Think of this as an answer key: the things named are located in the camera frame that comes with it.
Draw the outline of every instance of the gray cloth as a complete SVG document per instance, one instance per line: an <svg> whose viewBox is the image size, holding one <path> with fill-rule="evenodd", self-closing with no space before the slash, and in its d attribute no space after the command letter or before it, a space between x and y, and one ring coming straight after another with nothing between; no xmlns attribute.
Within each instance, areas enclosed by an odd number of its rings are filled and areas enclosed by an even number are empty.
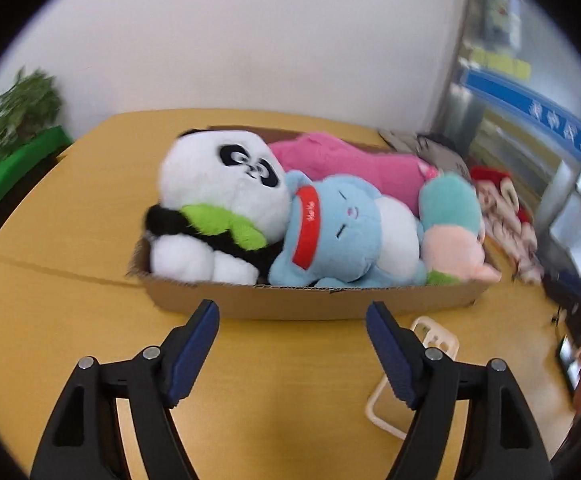
<svg viewBox="0 0 581 480"><path fill-rule="evenodd" d="M447 173L457 173L471 182L471 174L461 156L422 135L377 130L378 134L398 153L411 153Z"/></svg>

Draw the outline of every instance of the blue gripper pad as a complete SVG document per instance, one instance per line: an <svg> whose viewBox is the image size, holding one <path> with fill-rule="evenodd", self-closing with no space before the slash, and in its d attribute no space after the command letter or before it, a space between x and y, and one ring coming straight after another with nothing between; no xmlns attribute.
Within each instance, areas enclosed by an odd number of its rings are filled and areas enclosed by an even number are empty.
<svg viewBox="0 0 581 480"><path fill-rule="evenodd" d="M366 330L395 397L416 409L420 399L414 382L424 373L423 345L413 332L397 324L381 301L371 303L366 311Z"/></svg>
<svg viewBox="0 0 581 480"><path fill-rule="evenodd" d="M171 330L161 344L160 389L168 408L189 396L219 330L219 308L203 300L188 323Z"/></svg>

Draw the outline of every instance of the panda eye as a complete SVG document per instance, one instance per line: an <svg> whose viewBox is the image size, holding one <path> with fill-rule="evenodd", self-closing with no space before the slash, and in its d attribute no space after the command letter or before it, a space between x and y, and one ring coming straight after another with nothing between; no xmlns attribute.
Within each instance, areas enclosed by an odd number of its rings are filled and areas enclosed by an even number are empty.
<svg viewBox="0 0 581 480"><path fill-rule="evenodd" d="M257 173L259 174L261 183L266 187L277 187L280 183L280 179L277 178L275 170L268 163L267 160L260 158L257 161Z"/></svg>
<svg viewBox="0 0 581 480"><path fill-rule="evenodd" d="M239 166L250 160L247 150L238 144L226 144L219 149L219 158L224 166Z"/></svg>

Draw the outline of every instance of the metal screw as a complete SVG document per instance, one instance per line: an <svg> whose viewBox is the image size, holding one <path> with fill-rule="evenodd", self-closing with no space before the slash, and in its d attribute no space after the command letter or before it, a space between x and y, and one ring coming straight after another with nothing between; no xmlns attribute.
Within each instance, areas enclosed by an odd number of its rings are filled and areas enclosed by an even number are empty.
<svg viewBox="0 0 581 480"><path fill-rule="evenodd" d="M82 357L79 361L77 361L77 366L79 366L82 370L87 370L94 364L94 359L87 355L86 357Z"/></svg>
<svg viewBox="0 0 581 480"><path fill-rule="evenodd" d="M443 353L439 348L427 348L424 355L431 361L439 361L443 357Z"/></svg>
<svg viewBox="0 0 581 480"><path fill-rule="evenodd" d="M144 359L156 359L159 357L159 347L149 346L141 354L144 356Z"/></svg>
<svg viewBox="0 0 581 480"><path fill-rule="evenodd" d="M504 370L506 370L506 362L504 362L501 359L493 359L491 361L491 368L498 372L503 372Z"/></svg>

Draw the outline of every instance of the panda head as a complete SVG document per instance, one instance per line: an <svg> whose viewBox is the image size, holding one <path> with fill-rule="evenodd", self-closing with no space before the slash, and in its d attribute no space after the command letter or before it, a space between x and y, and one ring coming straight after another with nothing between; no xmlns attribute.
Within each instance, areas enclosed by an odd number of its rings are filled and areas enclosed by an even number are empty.
<svg viewBox="0 0 581 480"><path fill-rule="evenodd" d="M160 168L163 207L222 207L248 218L269 243L282 239L291 209L285 173L268 145L243 130L190 130Z"/></svg>

